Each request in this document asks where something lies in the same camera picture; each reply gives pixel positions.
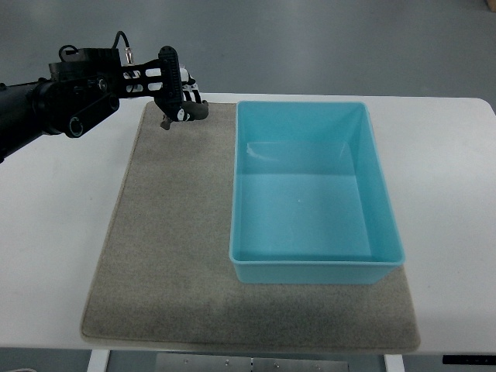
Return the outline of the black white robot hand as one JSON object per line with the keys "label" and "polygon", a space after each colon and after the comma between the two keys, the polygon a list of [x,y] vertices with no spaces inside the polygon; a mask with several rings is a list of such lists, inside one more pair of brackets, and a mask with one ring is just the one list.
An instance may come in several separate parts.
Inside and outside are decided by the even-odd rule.
{"label": "black white robot hand", "polygon": [[153,97],[154,103],[172,122],[187,122],[189,114],[182,108],[183,102],[201,103],[197,81],[181,65],[167,65],[165,68],[134,66],[123,73],[128,94],[141,94]]}

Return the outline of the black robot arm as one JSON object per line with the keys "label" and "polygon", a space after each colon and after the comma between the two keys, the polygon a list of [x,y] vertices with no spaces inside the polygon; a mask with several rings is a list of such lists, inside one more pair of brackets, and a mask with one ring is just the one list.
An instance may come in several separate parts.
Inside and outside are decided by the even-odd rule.
{"label": "black robot arm", "polygon": [[113,115],[121,99],[151,97],[173,122],[191,118],[183,107],[180,65],[171,46],[158,57],[135,64],[125,46],[77,48],[67,44],[50,64],[50,78],[1,86],[1,158],[5,159],[42,135],[79,138]]}

